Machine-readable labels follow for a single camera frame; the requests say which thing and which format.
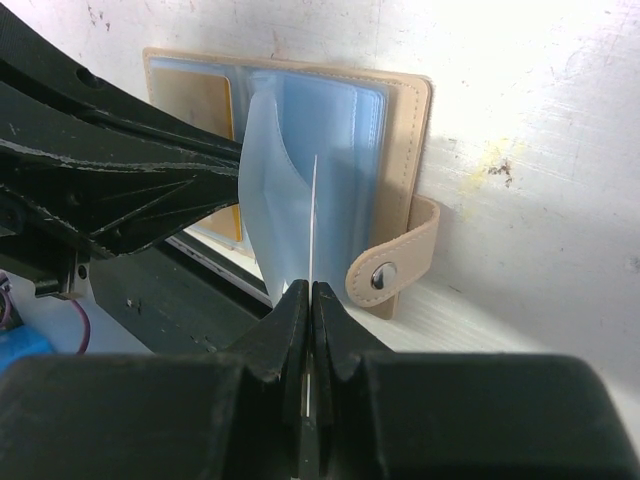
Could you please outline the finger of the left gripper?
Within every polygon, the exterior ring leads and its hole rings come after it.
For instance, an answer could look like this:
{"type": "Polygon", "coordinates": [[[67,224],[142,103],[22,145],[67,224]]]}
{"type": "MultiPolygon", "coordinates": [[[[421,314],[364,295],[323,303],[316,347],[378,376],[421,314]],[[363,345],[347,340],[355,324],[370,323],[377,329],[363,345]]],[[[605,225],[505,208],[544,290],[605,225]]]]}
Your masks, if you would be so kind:
{"type": "Polygon", "coordinates": [[[94,75],[1,7],[1,82],[39,105],[90,125],[237,160],[241,145],[193,127],[94,75]]]}

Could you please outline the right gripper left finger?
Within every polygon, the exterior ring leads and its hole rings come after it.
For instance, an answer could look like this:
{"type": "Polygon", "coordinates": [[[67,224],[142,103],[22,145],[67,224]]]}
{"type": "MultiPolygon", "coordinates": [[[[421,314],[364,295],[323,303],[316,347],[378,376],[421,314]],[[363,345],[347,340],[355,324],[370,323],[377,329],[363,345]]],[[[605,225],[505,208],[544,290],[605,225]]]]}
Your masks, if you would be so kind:
{"type": "Polygon", "coordinates": [[[38,355],[1,377],[5,479],[292,479],[308,284],[225,351],[38,355]]]}

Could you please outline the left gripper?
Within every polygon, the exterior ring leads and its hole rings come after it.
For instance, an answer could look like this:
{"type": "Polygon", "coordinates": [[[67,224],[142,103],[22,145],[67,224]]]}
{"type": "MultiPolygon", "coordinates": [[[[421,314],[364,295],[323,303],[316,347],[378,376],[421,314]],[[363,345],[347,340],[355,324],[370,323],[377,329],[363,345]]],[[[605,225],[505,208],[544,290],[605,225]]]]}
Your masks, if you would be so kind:
{"type": "Polygon", "coordinates": [[[92,260],[137,253],[238,199],[239,144],[145,105],[154,127],[1,85],[1,266],[73,298],[92,260]]]}

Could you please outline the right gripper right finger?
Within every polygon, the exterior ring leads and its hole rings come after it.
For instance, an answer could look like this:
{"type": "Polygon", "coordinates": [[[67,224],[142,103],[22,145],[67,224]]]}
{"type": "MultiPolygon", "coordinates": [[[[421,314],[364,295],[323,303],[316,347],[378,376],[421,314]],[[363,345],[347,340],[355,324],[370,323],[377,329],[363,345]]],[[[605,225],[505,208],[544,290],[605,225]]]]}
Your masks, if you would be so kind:
{"type": "Polygon", "coordinates": [[[566,355],[402,353],[315,283],[320,465],[331,479],[635,479],[595,371],[566,355]]]}

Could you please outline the gold VIP card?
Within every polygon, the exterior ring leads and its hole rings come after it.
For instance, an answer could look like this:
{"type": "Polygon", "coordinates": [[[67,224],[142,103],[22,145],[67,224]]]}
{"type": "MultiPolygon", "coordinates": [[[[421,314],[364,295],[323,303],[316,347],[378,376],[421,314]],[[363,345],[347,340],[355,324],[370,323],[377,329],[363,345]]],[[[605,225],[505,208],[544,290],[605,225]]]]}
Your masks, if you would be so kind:
{"type": "MultiPolygon", "coordinates": [[[[168,67],[149,71],[152,105],[169,115],[228,140],[235,138],[231,85],[227,77],[168,67]]],[[[243,242],[240,208],[233,204],[198,221],[192,229],[231,249],[243,242]]]]}

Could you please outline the beige leather card holder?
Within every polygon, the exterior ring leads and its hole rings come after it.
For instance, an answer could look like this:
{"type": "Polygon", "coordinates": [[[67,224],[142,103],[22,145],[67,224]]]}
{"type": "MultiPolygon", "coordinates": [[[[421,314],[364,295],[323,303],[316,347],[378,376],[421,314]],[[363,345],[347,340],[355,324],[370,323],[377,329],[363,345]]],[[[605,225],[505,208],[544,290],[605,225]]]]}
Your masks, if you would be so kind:
{"type": "Polygon", "coordinates": [[[308,279],[314,155],[318,155],[314,281],[382,319],[422,277],[440,211],[415,191],[431,89],[423,77],[273,59],[148,48],[149,71],[227,77],[242,146],[243,242],[271,301],[308,279]]]}

